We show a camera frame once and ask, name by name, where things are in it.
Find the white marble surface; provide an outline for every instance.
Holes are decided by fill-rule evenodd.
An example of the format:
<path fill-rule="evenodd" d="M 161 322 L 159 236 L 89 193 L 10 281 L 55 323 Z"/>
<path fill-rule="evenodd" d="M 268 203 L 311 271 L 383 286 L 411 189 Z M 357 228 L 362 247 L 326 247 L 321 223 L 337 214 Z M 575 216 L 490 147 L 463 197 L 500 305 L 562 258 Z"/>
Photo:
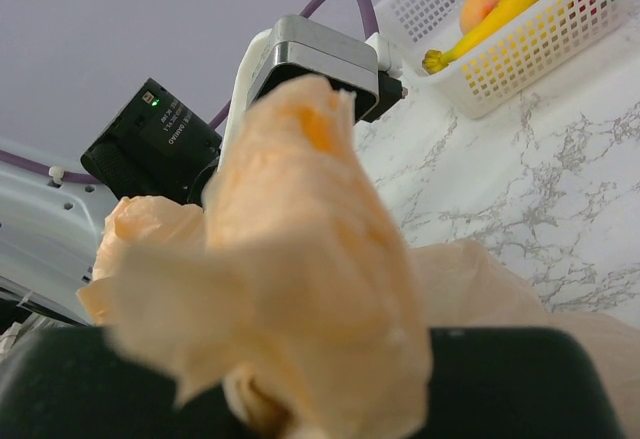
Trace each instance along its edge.
<path fill-rule="evenodd" d="M 408 242 L 475 238 L 549 310 L 640 326 L 640 0 L 618 30 L 482 119 L 408 85 L 356 128 Z"/>

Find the black object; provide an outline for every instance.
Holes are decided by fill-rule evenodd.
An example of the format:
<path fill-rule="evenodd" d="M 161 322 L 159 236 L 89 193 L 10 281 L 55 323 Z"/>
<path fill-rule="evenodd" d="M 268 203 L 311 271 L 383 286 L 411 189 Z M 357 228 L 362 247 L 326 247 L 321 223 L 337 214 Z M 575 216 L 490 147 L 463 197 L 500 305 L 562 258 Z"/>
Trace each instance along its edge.
<path fill-rule="evenodd" d="M 307 74 L 313 74 L 313 72 L 297 64 L 287 63 L 276 67 L 263 84 L 252 104 L 273 91 L 283 82 L 295 79 L 296 77 L 305 76 Z M 398 79 L 390 77 L 386 72 L 378 72 L 379 100 L 377 104 L 376 97 L 372 93 L 354 87 L 346 82 L 339 81 L 333 77 L 327 77 L 327 79 L 331 83 L 331 87 L 336 91 L 345 90 L 356 93 L 356 122 L 365 121 L 371 123 L 376 119 L 379 119 L 385 112 L 391 109 L 400 99 L 403 98 L 402 83 Z"/>
<path fill-rule="evenodd" d="M 361 121 L 371 123 L 380 119 L 385 112 L 405 97 L 402 83 L 398 79 L 389 76 L 386 72 L 378 72 L 378 94 L 380 95 L 378 104 L 362 117 Z"/>
<path fill-rule="evenodd" d="M 253 99 L 251 104 L 255 103 L 258 99 L 266 96 L 271 91 L 273 91 L 280 84 L 287 82 L 291 79 L 295 79 L 297 77 L 306 76 L 308 74 L 315 74 L 314 71 L 310 71 L 298 64 L 295 63 L 284 63 L 276 66 L 271 74 L 267 77 L 264 84 L 260 88 L 260 91 L 256 94 L 256 97 Z M 345 90 L 349 92 L 356 93 L 355 100 L 355 117 L 356 122 L 359 118 L 363 117 L 368 110 L 370 110 L 376 103 L 376 96 L 363 89 L 357 88 L 351 84 L 340 81 L 334 77 L 324 76 L 331 83 L 331 87 L 336 90 Z"/>
<path fill-rule="evenodd" d="M 0 299 L 0 334 L 9 329 L 14 322 L 22 324 L 31 315 L 28 310 L 18 307 L 19 302 L 20 298 L 16 298 L 15 301 Z"/>
<path fill-rule="evenodd" d="M 414 439 L 622 438 L 580 346 L 551 329 L 435 329 Z M 172 381 L 118 359 L 99 328 L 45 330 L 0 364 L 0 437 L 256 437 L 219 387 L 172 407 Z"/>
<path fill-rule="evenodd" d="M 149 79 L 80 162 L 118 199 L 164 196 L 201 205 L 193 183 L 205 168 L 217 167 L 221 143 L 207 123 Z"/>

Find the crumpled plastic bag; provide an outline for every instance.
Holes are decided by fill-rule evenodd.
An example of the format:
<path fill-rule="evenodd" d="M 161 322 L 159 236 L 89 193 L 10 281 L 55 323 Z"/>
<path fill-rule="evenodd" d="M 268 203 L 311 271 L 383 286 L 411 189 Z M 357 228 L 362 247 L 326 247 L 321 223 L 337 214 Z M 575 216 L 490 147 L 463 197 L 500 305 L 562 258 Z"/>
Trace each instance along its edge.
<path fill-rule="evenodd" d="M 353 149 L 354 100 L 317 76 L 280 86 L 205 189 L 204 250 L 117 254 L 111 341 L 175 378 L 179 403 L 224 378 L 234 412 L 269 437 L 391 439 L 423 424 L 424 301 Z"/>
<path fill-rule="evenodd" d="M 102 242 L 93 265 L 93 280 L 78 291 L 78 299 L 98 325 L 111 322 L 107 286 L 131 244 L 179 244 L 204 247 L 203 210 L 181 206 L 164 197 L 125 197 L 105 219 Z"/>

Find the white plastic basket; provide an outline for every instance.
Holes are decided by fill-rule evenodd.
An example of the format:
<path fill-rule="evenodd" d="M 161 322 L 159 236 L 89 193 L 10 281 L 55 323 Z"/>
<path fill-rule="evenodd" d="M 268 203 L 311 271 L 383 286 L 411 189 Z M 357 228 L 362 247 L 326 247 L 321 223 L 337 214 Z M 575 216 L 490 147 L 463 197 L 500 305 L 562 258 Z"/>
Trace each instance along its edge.
<path fill-rule="evenodd" d="M 485 115 L 623 21 L 631 0 L 540 0 L 523 14 L 428 76 L 421 62 L 428 49 L 448 50 L 462 37 L 458 26 L 464 0 L 383 0 L 377 15 L 424 83 L 436 88 L 460 112 Z"/>

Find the banana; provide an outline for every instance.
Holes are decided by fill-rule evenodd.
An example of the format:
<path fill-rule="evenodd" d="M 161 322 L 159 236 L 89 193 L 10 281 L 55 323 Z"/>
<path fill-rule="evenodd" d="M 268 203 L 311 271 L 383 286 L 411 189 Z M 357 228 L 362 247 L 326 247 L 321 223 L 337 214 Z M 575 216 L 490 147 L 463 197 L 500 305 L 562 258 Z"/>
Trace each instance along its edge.
<path fill-rule="evenodd" d="M 519 16 L 538 0 L 501 0 L 487 17 L 473 30 L 468 32 L 453 49 L 442 53 L 431 50 L 425 55 L 422 66 L 429 74 L 441 71 L 462 55 L 469 52 L 494 32 Z"/>

